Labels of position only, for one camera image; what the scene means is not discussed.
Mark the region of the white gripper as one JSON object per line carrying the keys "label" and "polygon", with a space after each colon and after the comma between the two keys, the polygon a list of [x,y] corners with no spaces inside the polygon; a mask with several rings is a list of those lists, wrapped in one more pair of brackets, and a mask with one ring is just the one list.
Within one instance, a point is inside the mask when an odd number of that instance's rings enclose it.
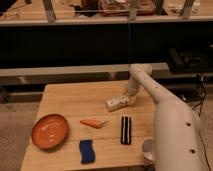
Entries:
{"label": "white gripper", "polygon": [[130,98],[126,95],[112,98],[106,101],[106,106],[109,112],[124,108],[130,104]]}

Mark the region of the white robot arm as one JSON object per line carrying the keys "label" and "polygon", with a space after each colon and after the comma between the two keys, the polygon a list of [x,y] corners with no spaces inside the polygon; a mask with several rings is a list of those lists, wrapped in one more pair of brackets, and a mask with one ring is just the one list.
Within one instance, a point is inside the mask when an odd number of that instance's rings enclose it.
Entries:
{"label": "white robot arm", "polygon": [[109,111],[134,104],[140,86],[152,97],[155,171],[202,171],[197,131],[200,118],[191,107],[151,77],[150,64],[131,64],[121,96],[106,101]]}

